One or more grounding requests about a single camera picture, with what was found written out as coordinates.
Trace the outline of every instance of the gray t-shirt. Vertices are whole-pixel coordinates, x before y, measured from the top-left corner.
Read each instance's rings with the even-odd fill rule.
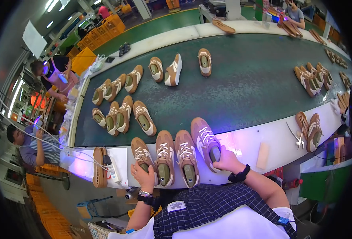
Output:
[[[288,13],[288,14],[289,14],[289,17],[290,17],[291,19],[293,19],[294,21],[296,21],[296,22],[300,22],[300,21],[301,21],[300,18],[305,19],[305,18],[303,17],[303,12],[302,12],[302,10],[299,9],[299,8],[298,8],[296,11],[293,11],[292,8],[291,8],[290,6],[288,6],[288,7],[285,9],[285,13]]]

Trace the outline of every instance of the worker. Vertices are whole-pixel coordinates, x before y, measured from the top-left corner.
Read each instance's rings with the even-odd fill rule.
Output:
[[[287,20],[297,27],[305,29],[305,19],[302,10],[297,7],[293,0],[285,0],[285,3],[288,5],[285,9],[285,13],[289,15]]]
[[[99,7],[99,9],[97,10],[97,15],[101,15],[103,19],[106,19],[108,16],[110,16],[111,14],[108,11],[108,8],[105,6],[101,6]]]
[[[28,165],[42,166],[45,163],[59,165],[59,149],[29,135],[25,135],[25,133],[34,135],[33,129],[34,125],[30,125],[25,128],[24,132],[22,132],[15,126],[9,125],[6,131],[7,139],[12,144],[19,146],[22,160]],[[55,141],[51,136],[44,134],[41,129],[36,131],[35,137],[59,147],[58,141]],[[57,140],[59,139],[57,135],[53,135],[53,137]]]
[[[43,63],[35,60],[31,64],[32,73],[42,81],[44,87],[51,96],[67,102],[68,92],[75,84],[79,82],[79,76],[71,70],[72,61],[69,57],[55,55]],[[58,88],[59,93],[52,89],[52,86]]]
[[[138,161],[131,174],[141,186],[135,211],[124,238],[295,238],[296,224],[284,190],[267,177],[220,148],[213,167],[232,172],[233,184],[197,184],[180,192],[150,218],[154,170],[144,171]],[[110,233],[109,238],[123,238]]]

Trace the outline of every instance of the stool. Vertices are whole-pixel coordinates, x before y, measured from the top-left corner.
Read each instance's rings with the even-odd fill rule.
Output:
[[[85,202],[81,202],[78,203],[76,205],[76,207],[78,208],[78,211],[80,213],[80,216],[84,219],[84,220],[92,220],[92,218],[94,217],[111,217],[111,216],[100,216],[97,213],[96,207],[94,203],[100,202],[100,201],[106,201],[106,199],[112,198],[112,196],[110,197],[106,197],[106,198],[102,198],[102,199],[93,199],[90,201],[85,201]]]

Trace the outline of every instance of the conveyor belt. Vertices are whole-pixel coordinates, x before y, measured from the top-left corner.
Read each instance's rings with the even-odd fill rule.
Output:
[[[212,55],[212,75],[200,74],[197,54],[207,48]],[[345,57],[348,69],[332,64],[324,46],[315,42],[292,39],[287,36],[266,34],[236,34],[214,36],[171,45],[114,66],[91,79],[80,111],[75,146],[124,146],[134,137],[146,143],[155,143],[156,136],[148,137],[131,114],[126,134],[110,136],[91,117],[91,102],[95,88],[107,78],[115,80],[122,73],[130,73],[137,64],[144,68],[133,101],[146,104],[157,131],[168,130],[174,137],[181,129],[190,131],[194,117],[204,118],[214,133],[224,133],[264,124],[306,111],[329,102],[337,92],[345,91],[339,71],[345,71],[352,81],[352,65]],[[159,57],[165,68],[180,53],[182,71],[176,87],[156,83],[148,64],[153,56]],[[296,78],[293,67],[314,66],[321,62],[330,70],[334,87],[310,98]],[[121,105],[127,95],[122,89],[115,101]],[[106,115],[110,103],[103,100],[99,106]]]

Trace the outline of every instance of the hand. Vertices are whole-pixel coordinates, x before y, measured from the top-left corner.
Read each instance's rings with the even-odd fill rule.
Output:
[[[68,101],[67,96],[65,96],[64,94],[59,94],[58,98],[61,100],[61,102],[64,102],[64,103]]]
[[[225,146],[221,146],[221,157],[219,162],[213,162],[213,167],[221,170],[230,171],[234,174],[242,172],[246,165],[238,161],[234,152],[227,150]]]
[[[35,137],[39,138],[39,139],[42,139],[43,138],[43,130],[38,130],[36,133],[35,133]]]
[[[152,165],[149,166],[148,172],[145,172],[140,166],[138,161],[135,165],[131,165],[131,175],[140,184],[141,190],[152,192],[154,187],[154,171]]]

